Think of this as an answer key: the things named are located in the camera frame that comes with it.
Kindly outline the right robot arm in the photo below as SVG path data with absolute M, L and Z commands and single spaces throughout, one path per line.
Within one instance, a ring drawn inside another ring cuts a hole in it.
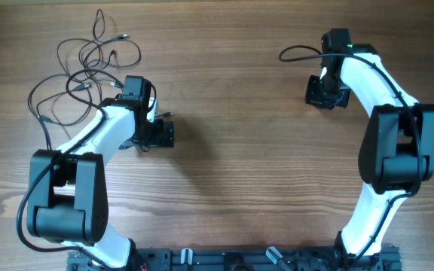
M 354 93 L 369 116 L 359 150 L 364 184 L 341 231 L 347 254 L 373 255 L 398 207 L 434 172 L 434 105 L 408 95 L 370 44 L 354 44 L 348 29 L 322 36 L 322 73 L 311 76 L 305 101 L 319 109 L 347 107 Z

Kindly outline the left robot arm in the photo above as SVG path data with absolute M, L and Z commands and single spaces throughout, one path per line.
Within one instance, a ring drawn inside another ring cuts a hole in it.
M 157 119 L 154 85 L 140 76 L 126 76 L 122 92 L 96 105 L 95 118 L 72 140 L 55 150 L 38 150 L 30 161 L 29 188 L 17 213 L 17 234 L 55 243 L 51 250 L 72 250 L 69 269 L 146 270 L 133 240 L 108 223 L 105 165 L 119 150 L 171 148 L 172 122 Z

